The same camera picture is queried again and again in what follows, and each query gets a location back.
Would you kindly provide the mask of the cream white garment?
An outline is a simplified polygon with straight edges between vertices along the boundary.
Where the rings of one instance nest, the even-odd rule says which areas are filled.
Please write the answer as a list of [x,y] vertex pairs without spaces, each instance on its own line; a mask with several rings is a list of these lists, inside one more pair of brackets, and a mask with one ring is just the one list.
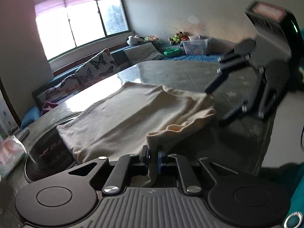
[[127,82],[57,131],[80,164],[100,156],[116,161],[147,145],[148,175],[136,177],[134,183],[151,186],[158,173],[158,151],[169,152],[205,127],[216,114],[214,106],[214,97],[206,93]]

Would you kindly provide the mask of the blue sofa cover cloth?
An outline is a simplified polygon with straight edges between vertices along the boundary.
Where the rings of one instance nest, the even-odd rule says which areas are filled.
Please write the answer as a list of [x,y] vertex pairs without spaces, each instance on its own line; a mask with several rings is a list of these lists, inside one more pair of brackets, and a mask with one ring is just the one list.
[[174,61],[203,61],[203,62],[215,62],[218,63],[218,58],[223,55],[182,55],[174,58],[165,57],[163,60],[174,60]]

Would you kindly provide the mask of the clear plastic storage box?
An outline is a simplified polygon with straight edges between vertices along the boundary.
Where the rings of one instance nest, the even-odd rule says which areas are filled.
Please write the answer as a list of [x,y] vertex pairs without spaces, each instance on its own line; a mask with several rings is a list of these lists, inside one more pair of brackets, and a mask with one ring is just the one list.
[[198,36],[195,39],[182,42],[186,55],[209,55],[212,53],[212,40],[209,37]]

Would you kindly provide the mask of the green plastic bowl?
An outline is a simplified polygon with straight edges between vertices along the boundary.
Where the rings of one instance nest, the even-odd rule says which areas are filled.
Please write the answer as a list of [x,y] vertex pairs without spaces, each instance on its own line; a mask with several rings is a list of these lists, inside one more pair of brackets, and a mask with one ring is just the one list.
[[166,51],[164,51],[163,53],[166,57],[168,58],[174,58],[176,56],[179,56],[180,54],[180,49],[178,48],[171,48],[171,49],[168,49]]

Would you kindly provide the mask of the black induction cooktop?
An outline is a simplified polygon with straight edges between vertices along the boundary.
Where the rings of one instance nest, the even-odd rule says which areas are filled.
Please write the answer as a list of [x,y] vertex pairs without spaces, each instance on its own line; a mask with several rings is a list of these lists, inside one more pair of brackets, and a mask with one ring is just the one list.
[[28,153],[24,164],[24,177],[27,182],[35,182],[65,171],[77,162],[53,127],[43,134]]

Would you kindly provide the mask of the grey cushion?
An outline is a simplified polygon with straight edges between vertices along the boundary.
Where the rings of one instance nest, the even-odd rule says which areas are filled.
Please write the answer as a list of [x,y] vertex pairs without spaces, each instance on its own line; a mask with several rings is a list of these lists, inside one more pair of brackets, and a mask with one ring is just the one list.
[[152,43],[145,43],[124,50],[131,65],[150,60],[162,60],[165,55],[157,51]]

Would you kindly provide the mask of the pink green plush toy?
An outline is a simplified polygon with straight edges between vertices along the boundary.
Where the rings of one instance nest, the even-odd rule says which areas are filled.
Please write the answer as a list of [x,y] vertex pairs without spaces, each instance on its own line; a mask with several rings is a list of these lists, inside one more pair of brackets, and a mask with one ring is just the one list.
[[145,42],[157,42],[159,39],[155,36],[146,36],[144,40]]

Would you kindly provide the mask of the small butterfly pillow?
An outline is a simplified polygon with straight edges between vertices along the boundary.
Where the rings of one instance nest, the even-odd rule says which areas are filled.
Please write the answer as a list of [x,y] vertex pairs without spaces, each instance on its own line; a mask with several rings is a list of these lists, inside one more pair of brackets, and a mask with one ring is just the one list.
[[75,74],[67,76],[56,86],[53,86],[37,96],[39,105],[42,107],[46,102],[57,103],[83,87],[82,82]]

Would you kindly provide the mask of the magenta cloth on sofa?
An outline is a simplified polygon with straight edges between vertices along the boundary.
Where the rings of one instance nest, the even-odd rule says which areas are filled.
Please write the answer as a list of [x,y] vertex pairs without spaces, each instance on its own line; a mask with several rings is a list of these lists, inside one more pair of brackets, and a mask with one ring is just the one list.
[[54,109],[54,108],[57,107],[57,106],[58,106],[57,103],[53,103],[53,102],[47,101],[47,102],[42,106],[42,110],[41,110],[40,116],[46,114],[47,112],[51,111],[52,109]]

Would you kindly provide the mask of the panda plush toy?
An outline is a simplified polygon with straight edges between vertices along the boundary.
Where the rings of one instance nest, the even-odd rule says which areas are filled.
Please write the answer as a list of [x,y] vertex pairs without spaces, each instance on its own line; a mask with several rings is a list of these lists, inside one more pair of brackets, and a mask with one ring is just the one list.
[[138,44],[141,44],[143,43],[145,40],[143,37],[141,36],[138,36],[138,35],[135,35],[135,36],[129,36],[126,40],[126,43],[129,45],[129,46],[134,46],[134,45],[138,45]]

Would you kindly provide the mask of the large butterfly pillow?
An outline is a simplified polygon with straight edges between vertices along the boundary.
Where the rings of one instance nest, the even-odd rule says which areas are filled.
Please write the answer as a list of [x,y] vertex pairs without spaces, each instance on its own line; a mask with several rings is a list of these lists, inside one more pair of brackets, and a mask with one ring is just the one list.
[[88,87],[119,71],[120,67],[112,57],[110,50],[105,48],[79,67],[75,72],[75,76],[83,86]]

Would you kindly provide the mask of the blue corner sofa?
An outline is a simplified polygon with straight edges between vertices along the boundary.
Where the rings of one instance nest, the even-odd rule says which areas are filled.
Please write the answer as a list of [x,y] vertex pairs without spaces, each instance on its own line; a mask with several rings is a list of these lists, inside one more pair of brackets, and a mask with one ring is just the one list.
[[[215,54],[223,55],[225,52],[232,49],[232,47],[235,45],[235,43],[233,43],[231,41],[224,40],[224,39],[217,39],[217,38],[211,37],[211,40],[212,40],[212,53],[210,53],[210,55],[215,55]],[[169,43],[153,42],[153,46],[160,53],[164,53],[164,51],[166,51],[168,49],[171,49],[171,48],[178,48],[178,49],[180,49],[179,56],[186,55],[182,45],[170,45]],[[124,50],[127,49],[127,48],[128,48],[128,46],[125,43],[111,47],[111,49],[113,50],[111,52],[111,55],[113,56],[115,62],[120,67],[120,70],[124,70],[124,69],[129,68],[131,66],[127,56],[124,53]],[[47,90],[47,89],[49,89],[53,86],[56,86],[63,79],[65,79],[67,76],[76,72],[76,70],[79,67],[81,67],[86,61],[93,58],[96,54],[97,54],[97,52],[95,52],[93,54],[90,54],[88,56],[85,56],[81,59],[78,59],[78,60],[70,63],[68,65],[70,67],[70,69],[68,69],[67,66],[61,68],[60,70],[58,70],[54,74],[54,78],[51,81],[42,85],[37,90],[33,91],[32,96],[33,96],[33,99],[34,99],[36,105],[34,107],[30,108],[26,112],[26,114],[24,115],[22,123],[21,123],[21,129],[26,128],[27,126],[29,126],[31,123],[33,123],[34,121],[36,121],[40,117],[42,107],[39,105],[37,96],[40,93],[42,93],[43,91],[45,91],[45,90]]]

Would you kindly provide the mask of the grey remote control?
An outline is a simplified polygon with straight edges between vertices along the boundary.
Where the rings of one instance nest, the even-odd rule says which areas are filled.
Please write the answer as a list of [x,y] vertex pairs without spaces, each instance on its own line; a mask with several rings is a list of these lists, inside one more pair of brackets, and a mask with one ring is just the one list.
[[23,141],[28,135],[30,134],[30,129],[24,128],[22,131],[20,131],[19,133],[15,134],[15,137],[19,140],[19,141]]

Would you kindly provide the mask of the pink white tissue pack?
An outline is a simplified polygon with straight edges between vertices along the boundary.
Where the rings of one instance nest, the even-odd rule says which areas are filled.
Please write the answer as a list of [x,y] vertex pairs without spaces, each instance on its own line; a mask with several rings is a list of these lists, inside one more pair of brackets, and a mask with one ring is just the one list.
[[7,178],[20,160],[26,155],[24,145],[12,135],[7,137],[1,144],[0,172],[2,178]]

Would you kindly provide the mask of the window with green frame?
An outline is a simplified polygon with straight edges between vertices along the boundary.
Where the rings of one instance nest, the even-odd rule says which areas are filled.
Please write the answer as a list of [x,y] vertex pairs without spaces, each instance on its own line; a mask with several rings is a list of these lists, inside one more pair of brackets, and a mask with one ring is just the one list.
[[42,0],[35,14],[48,61],[130,31],[122,0]]

